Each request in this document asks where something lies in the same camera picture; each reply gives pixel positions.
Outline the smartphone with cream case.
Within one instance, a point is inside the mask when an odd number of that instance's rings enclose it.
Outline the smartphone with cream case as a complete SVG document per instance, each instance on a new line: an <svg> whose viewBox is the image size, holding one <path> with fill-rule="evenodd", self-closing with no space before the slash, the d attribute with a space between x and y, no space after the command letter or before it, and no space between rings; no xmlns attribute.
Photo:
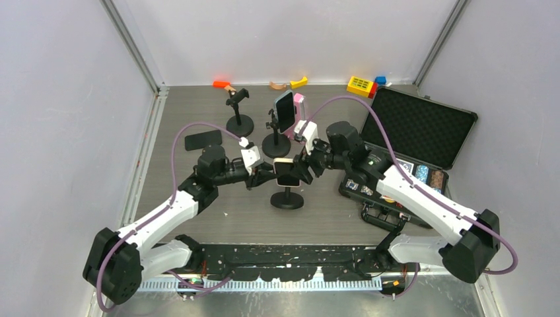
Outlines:
<svg viewBox="0 0 560 317"><path fill-rule="evenodd" d="M293 175L295 164L292 158L275 158L273 159L273 170L276 177L276 183L280 187L297 188L301 181Z"/></svg>

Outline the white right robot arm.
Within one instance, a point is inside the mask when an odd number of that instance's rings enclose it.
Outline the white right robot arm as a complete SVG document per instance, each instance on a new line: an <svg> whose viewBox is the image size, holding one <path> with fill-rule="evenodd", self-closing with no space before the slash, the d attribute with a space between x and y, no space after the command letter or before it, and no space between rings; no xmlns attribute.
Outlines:
<svg viewBox="0 0 560 317"><path fill-rule="evenodd" d="M326 169L343 170L358 186L366 186L403 205L438 232L438 236L408 236L397 226L376 247L378 265L393 271L401 264L444 267L457 279L475 283L499 248L499 218L486 209L463 207L404 170L397 159L374 154L349 122L328 126L327 141L318 137L314 122L301 120L295 140L304 147L294 159L293 176L306 184Z"/></svg>

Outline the smartphone with clear case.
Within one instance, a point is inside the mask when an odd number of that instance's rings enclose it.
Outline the smartphone with clear case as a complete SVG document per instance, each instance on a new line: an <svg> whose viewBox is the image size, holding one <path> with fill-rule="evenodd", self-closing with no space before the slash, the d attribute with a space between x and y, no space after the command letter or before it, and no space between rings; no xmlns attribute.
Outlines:
<svg viewBox="0 0 560 317"><path fill-rule="evenodd" d="M293 104L293 92L285 91L281 96L276 98L273 110L277 119L279 133L286 132L295 124L295 107Z"/></svg>

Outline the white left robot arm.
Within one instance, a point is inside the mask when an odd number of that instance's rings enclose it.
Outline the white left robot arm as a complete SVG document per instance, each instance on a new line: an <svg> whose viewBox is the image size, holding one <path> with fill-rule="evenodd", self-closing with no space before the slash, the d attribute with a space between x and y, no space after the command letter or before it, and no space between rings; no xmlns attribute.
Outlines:
<svg viewBox="0 0 560 317"><path fill-rule="evenodd" d="M193 173L156 209L118 230L104 228L92 242L83 278L114 304L128 301L141 283L171 269L197 272L203 251L193 238L181 234L159 242L176 227L199 215L219 195L219 186L244 183L252 189L276 179L272 164L250 143L241 156L227 158L220 145L204 148Z"/></svg>

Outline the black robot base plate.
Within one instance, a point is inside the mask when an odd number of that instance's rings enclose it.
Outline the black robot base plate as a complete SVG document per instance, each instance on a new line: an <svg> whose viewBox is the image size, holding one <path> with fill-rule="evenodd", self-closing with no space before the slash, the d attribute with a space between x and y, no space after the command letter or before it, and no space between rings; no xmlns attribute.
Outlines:
<svg viewBox="0 0 560 317"><path fill-rule="evenodd" d="M413 264L385 263L372 246L203 244L195 253L196 266L175 268L212 281L366 281L383 273L399 278L414 273Z"/></svg>

